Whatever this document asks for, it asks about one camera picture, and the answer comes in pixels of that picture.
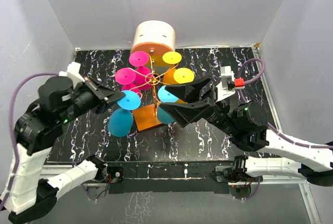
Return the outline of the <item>magenta wine glass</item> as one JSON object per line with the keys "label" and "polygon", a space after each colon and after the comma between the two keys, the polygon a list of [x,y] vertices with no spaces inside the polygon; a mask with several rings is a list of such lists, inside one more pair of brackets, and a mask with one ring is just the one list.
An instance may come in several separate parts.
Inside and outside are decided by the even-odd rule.
{"label": "magenta wine glass", "polygon": [[129,62],[131,65],[136,67],[136,79],[135,84],[139,86],[140,90],[149,90],[151,88],[150,81],[152,76],[151,70],[146,67],[146,63],[150,61],[150,56],[144,51],[133,52],[129,57]]}
{"label": "magenta wine glass", "polygon": [[137,81],[139,73],[132,68],[122,68],[115,74],[115,79],[122,86],[122,91],[128,90],[136,93],[142,99],[142,85]]}

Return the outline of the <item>orange wine glass front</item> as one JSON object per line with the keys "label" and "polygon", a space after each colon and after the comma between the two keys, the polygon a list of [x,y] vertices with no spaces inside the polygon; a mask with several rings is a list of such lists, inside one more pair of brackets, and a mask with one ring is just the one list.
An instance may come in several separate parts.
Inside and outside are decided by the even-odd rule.
{"label": "orange wine glass front", "polygon": [[192,82],[195,78],[195,74],[189,68],[179,68],[175,70],[173,78],[176,84],[185,84]]}

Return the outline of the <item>orange wine glass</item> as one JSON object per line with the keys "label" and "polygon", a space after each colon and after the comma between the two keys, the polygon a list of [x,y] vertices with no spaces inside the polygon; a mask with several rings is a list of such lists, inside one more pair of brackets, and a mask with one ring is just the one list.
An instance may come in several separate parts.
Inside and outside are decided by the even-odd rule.
{"label": "orange wine glass", "polygon": [[176,84],[185,84],[192,82],[195,78],[195,74],[189,68],[179,68],[175,70],[173,78]]}
{"label": "orange wine glass", "polygon": [[176,80],[174,79],[174,73],[176,71],[176,66],[182,60],[182,55],[175,51],[169,51],[162,56],[162,60],[166,64],[171,65],[166,74],[163,76],[163,82],[166,84],[177,84]]}

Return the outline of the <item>blue wine glass front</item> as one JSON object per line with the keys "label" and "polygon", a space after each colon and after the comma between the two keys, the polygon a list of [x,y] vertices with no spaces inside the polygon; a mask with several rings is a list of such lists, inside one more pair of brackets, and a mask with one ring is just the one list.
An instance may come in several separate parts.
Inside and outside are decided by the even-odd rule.
{"label": "blue wine glass front", "polygon": [[125,96],[117,101],[119,108],[112,113],[108,122],[108,131],[115,137],[124,137],[130,133],[134,121],[132,111],[141,105],[141,99],[137,93],[131,90],[122,92]]}

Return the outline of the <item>blue wine glass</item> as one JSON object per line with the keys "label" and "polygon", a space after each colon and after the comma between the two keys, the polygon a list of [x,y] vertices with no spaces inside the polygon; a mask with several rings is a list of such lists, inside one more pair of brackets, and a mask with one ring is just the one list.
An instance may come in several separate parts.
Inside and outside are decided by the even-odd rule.
{"label": "blue wine glass", "polygon": [[115,137],[124,137],[130,133],[134,121],[132,111],[141,105],[141,99],[137,93],[131,90],[122,92],[125,96],[117,101],[119,108],[112,113],[108,122],[108,131]]}
{"label": "blue wine glass", "polygon": [[[178,101],[178,98],[168,92],[165,89],[165,86],[162,86],[158,90],[158,98],[162,103],[175,103]],[[158,106],[157,109],[157,119],[162,123],[162,124],[172,124],[174,122],[174,119],[167,113],[165,112],[160,106]]]}

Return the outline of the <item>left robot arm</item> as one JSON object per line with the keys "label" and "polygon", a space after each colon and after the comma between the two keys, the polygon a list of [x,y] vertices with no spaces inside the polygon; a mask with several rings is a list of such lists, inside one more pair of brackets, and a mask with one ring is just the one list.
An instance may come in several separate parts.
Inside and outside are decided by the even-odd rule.
{"label": "left robot arm", "polygon": [[14,160],[4,192],[1,210],[12,223],[28,223],[47,215],[57,201],[72,189],[107,177],[107,163],[89,156],[72,169],[49,179],[41,172],[63,127],[90,110],[106,112],[125,94],[95,84],[88,77],[78,84],[66,76],[53,76],[38,89],[32,102],[13,129]]}

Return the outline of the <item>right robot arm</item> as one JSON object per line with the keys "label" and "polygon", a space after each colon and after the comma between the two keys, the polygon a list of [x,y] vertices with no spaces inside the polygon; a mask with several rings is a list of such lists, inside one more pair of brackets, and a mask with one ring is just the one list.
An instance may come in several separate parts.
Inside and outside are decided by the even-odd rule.
{"label": "right robot arm", "polygon": [[160,108],[182,128],[203,118],[228,135],[238,149],[274,155],[274,158],[236,156],[232,167],[213,171],[216,178],[239,182],[260,179],[263,175],[288,176],[317,186],[332,186],[331,145],[313,144],[271,129],[266,110],[256,101],[242,103],[231,110],[229,97],[245,85],[243,79],[224,76],[219,84],[202,94],[201,90],[209,82],[211,80],[205,77],[190,83],[167,85],[166,91],[182,103],[162,103]]}

